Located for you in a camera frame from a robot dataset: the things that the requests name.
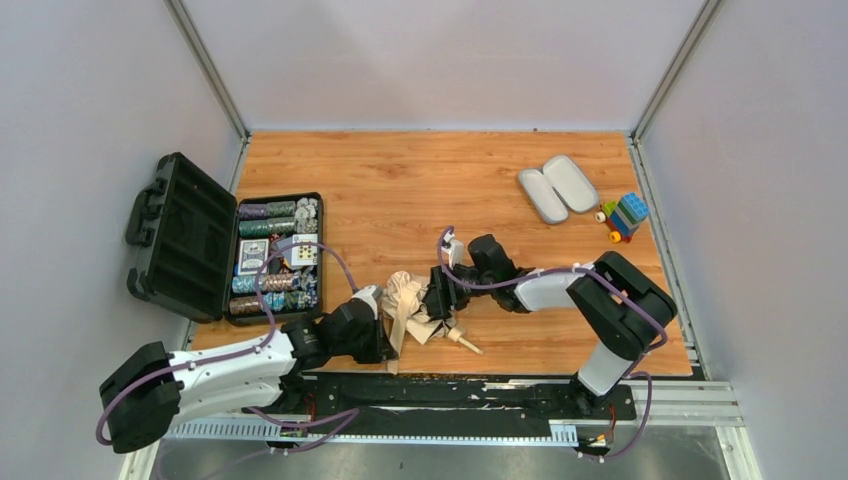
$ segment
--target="case handle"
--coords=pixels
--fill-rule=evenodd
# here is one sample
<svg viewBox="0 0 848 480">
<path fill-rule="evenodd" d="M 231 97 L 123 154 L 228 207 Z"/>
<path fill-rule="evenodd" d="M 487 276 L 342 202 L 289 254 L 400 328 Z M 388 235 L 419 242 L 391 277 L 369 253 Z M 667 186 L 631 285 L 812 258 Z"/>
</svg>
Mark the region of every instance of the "case handle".
<svg viewBox="0 0 848 480">
<path fill-rule="evenodd" d="M 150 197 L 164 195 L 167 188 L 168 181 L 164 178 L 157 178 L 147 188 L 138 192 L 130 214 L 130 223 L 127 225 L 127 232 L 124 235 L 124 240 L 128 244 L 141 245 L 142 247 L 153 245 L 153 237 L 156 231 L 149 227 L 142 227 L 142 225 L 145 220 L 153 220 L 162 214 L 162 205 L 148 205 L 148 202 Z"/>
</svg>

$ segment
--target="poker chip set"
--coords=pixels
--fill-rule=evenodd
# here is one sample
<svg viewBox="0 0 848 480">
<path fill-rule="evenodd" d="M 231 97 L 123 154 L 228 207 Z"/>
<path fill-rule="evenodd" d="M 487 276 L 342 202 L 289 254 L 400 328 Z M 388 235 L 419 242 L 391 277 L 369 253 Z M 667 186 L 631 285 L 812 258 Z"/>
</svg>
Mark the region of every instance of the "poker chip set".
<svg viewBox="0 0 848 480">
<path fill-rule="evenodd" d="M 241 316 L 262 312 L 254 289 L 257 273 L 260 274 L 258 283 L 263 299 L 273 312 L 311 309 L 318 304 L 315 267 L 319 256 L 316 247 L 295 247 L 273 258 L 261 273 L 260 268 L 271 253 L 292 240 L 298 243 L 318 241 L 320 197 L 304 196 L 297 202 L 254 201 L 247 200 L 238 207 L 239 249 L 235 257 L 230 314 Z M 303 255 L 302 250 L 311 255 Z"/>
<path fill-rule="evenodd" d="M 135 199 L 125 239 L 137 247 L 130 293 L 193 321 L 258 325 L 321 311 L 323 202 L 318 193 L 241 203 L 183 154 L 159 160 Z M 292 243 L 297 245 L 287 248 Z M 263 264 L 275 251 L 279 258 Z"/>
</svg>

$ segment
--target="blue toy block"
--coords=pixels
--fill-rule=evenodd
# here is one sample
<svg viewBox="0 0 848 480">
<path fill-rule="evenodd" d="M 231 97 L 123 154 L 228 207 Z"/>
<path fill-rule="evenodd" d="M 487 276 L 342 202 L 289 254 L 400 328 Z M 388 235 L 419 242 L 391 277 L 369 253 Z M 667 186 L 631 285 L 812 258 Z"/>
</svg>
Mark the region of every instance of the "blue toy block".
<svg viewBox="0 0 848 480">
<path fill-rule="evenodd" d="M 642 199 L 633 192 L 621 197 L 621 200 L 618 202 L 618 206 L 627 209 L 627 213 L 630 214 L 636 223 L 648 218 L 648 214 L 650 213 L 645 202 L 643 202 Z"/>
<path fill-rule="evenodd" d="M 620 214 L 618 212 L 614 211 L 612 212 L 612 215 L 609 216 L 609 219 L 622 237 L 629 237 L 633 231 L 627 226 L 627 224 L 620 218 L 619 215 Z"/>
</svg>

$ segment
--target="gray floor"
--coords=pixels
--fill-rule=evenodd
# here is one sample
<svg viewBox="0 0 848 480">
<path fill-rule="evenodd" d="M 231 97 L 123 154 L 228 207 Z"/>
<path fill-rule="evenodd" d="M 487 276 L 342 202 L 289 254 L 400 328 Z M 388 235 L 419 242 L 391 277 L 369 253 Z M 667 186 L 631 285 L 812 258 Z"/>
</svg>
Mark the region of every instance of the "gray floor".
<svg viewBox="0 0 848 480">
<path fill-rule="evenodd" d="M 635 429 L 616 429 L 622 447 Z M 167 480 L 195 480 L 261 450 L 244 441 L 170 440 L 160 449 Z M 715 430 L 651 427 L 640 444 L 603 465 L 577 459 L 571 449 L 551 447 L 455 447 L 328 444 L 284 457 L 262 455 L 232 466 L 216 479 L 291 480 L 491 480 L 547 479 L 727 479 Z M 154 471 L 151 479 L 156 479 Z"/>
</svg>

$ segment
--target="colorful toy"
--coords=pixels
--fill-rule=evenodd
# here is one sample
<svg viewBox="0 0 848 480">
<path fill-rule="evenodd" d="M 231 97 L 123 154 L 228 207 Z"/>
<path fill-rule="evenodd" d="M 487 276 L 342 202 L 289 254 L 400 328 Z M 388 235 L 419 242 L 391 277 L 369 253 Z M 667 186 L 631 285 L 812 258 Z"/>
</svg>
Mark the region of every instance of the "colorful toy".
<svg viewBox="0 0 848 480">
<path fill-rule="evenodd" d="M 609 239 L 612 243 L 624 240 L 630 243 L 639 225 L 648 218 L 648 206 L 633 192 L 621 197 L 617 202 L 604 202 L 595 214 L 598 223 L 606 223 L 610 228 Z"/>
</svg>

